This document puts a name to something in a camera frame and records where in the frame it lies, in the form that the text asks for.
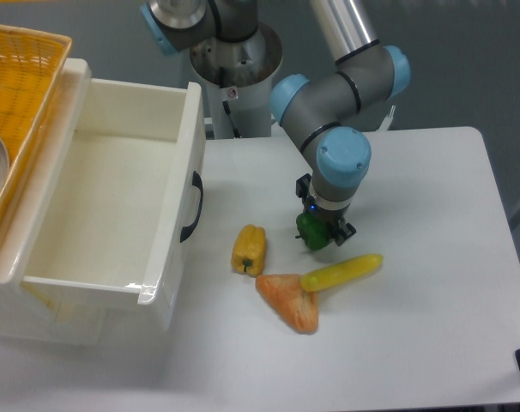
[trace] gray floor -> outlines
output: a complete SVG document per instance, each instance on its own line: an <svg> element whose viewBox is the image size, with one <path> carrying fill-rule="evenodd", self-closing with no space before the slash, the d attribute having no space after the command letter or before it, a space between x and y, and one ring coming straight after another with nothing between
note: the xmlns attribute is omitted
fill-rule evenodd
<svg viewBox="0 0 520 412"><path fill-rule="evenodd" d="M196 81L185 56L160 55L138 14L141 3L6 3L0 23L69 35L71 56L86 59L95 77L174 87ZM303 73L316 80L333 71L306 0L259 3L261 19L283 42L279 77ZM371 0L366 6L383 43L408 55L413 81L406 93L352 124L374 130L395 104L398 129L477 128L509 212L520 197L520 0ZM520 257L520 227L514 237Z"/></svg>

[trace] white plastic drawer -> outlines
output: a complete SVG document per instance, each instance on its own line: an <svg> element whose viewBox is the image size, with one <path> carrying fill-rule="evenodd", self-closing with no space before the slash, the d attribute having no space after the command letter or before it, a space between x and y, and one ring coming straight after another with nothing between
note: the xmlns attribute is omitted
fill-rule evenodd
<svg viewBox="0 0 520 412"><path fill-rule="evenodd" d="M167 326L182 228L202 190L201 89L93 79L23 286L43 300L136 309Z"/></svg>

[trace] toy vegetable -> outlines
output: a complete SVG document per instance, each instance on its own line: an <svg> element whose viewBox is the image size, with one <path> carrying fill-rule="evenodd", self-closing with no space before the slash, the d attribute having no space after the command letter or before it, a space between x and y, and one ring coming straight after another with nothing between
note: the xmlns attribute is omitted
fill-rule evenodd
<svg viewBox="0 0 520 412"><path fill-rule="evenodd" d="M384 257L377 253L354 257L306 273L300 279L300 285L306 292L332 288L373 272L383 260Z"/></svg>
<svg viewBox="0 0 520 412"><path fill-rule="evenodd" d="M313 251L323 249L330 243L330 235L327 227L310 213L301 213L296 217L296 227L299 236L307 247Z"/></svg>
<svg viewBox="0 0 520 412"><path fill-rule="evenodd" d="M317 292L300 286L301 275L260 275L257 291L299 333L313 333L319 323Z"/></svg>
<svg viewBox="0 0 520 412"><path fill-rule="evenodd" d="M266 231L263 227L246 225L241 229L232 251L232 267L236 272L258 276L266 258Z"/></svg>

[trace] blue joint cap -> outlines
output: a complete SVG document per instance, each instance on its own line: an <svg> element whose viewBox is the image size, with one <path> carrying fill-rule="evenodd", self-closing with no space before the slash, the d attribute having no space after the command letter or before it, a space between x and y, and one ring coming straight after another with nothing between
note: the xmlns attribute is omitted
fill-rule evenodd
<svg viewBox="0 0 520 412"><path fill-rule="evenodd" d="M391 89L390 97L405 90L411 82L411 66L407 57L394 45L387 45L384 49L390 54L394 62L394 87Z"/></svg>
<svg viewBox="0 0 520 412"><path fill-rule="evenodd" d="M275 120L281 124L285 111L291 104L294 96L310 81L303 75L291 75L281 80L269 95L269 109Z"/></svg>
<svg viewBox="0 0 520 412"><path fill-rule="evenodd" d="M335 127L317 146L317 168L332 185L351 189L360 185L371 162L371 144L351 127Z"/></svg>
<svg viewBox="0 0 520 412"><path fill-rule="evenodd" d="M155 21L154 17L151 15L147 4L140 6L140 12L142 13L143 20L148 25L149 31L154 36L155 42L163 54L165 56L173 56L178 54L178 50L174 48L172 43L168 41L168 39L165 37L165 34L163 34L163 32L160 30L159 26L157 25L157 21Z"/></svg>

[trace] white cabinet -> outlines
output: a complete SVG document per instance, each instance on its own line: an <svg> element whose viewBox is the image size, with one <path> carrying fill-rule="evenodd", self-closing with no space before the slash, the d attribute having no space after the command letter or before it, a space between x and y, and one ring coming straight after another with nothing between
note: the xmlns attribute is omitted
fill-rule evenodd
<svg viewBox="0 0 520 412"><path fill-rule="evenodd" d="M166 330L203 203L201 88L68 59L41 133L1 239L0 334L94 344L109 308Z"/></svg>

